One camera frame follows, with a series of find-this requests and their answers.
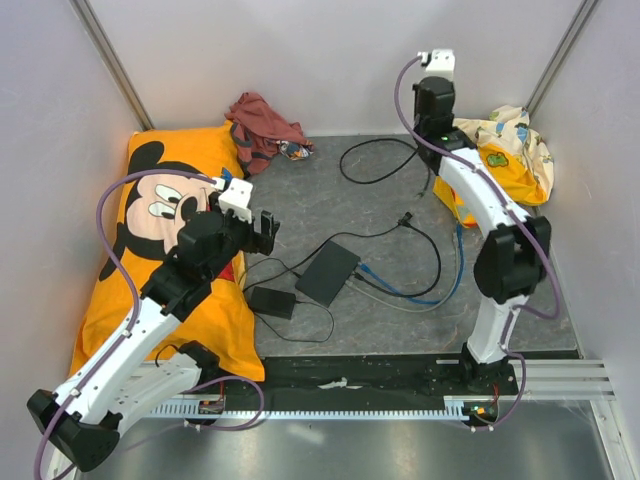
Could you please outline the black power adapter brick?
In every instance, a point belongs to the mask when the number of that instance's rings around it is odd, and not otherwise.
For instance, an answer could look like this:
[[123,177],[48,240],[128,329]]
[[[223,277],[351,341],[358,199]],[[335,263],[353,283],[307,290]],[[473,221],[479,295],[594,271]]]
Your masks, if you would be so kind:
[[255,287],[249,299],[250,309],[257,314],[290,320],[296,296],[293,293],[265,287]]

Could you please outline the black network switch box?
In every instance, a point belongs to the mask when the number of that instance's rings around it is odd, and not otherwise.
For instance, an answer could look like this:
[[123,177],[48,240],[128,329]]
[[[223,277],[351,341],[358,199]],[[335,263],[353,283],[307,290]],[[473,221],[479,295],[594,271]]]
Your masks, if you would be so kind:
[[329,241],[296,282],[295,289],[328,308],[360,260],[355,253]]

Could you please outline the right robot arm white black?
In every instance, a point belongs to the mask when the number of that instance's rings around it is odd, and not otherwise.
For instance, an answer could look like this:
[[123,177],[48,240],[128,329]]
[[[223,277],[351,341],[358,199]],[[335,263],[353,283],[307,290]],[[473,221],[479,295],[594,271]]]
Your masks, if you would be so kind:
[[460,386],[477,394],[505,370],[515,321],[546,277],[551,225],[508,197],[473,142],[455,127],[451,80],[427,76],[414,84],[413,92],[412,132],[419,155],[460,195],[484,238],[473,268],[481,304],[457,371]]

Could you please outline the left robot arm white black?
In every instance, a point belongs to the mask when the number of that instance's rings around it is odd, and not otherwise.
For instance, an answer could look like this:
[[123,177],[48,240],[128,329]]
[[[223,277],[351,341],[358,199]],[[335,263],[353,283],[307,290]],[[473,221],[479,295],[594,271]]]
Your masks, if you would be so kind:
[[238,253],[272,252],[279,227],[267,211],[258,222],[233,209],[196,213],[98,351],[55,390],[38,389],[28,399],[27,409],[42,435],[37,452],[53,445],[72,467],[89,472],[163,401],[193,389],[215,389],[218,358],[197,341],[180,348],[166,366],[136,381],[130,377],[211,294],[213,281]]

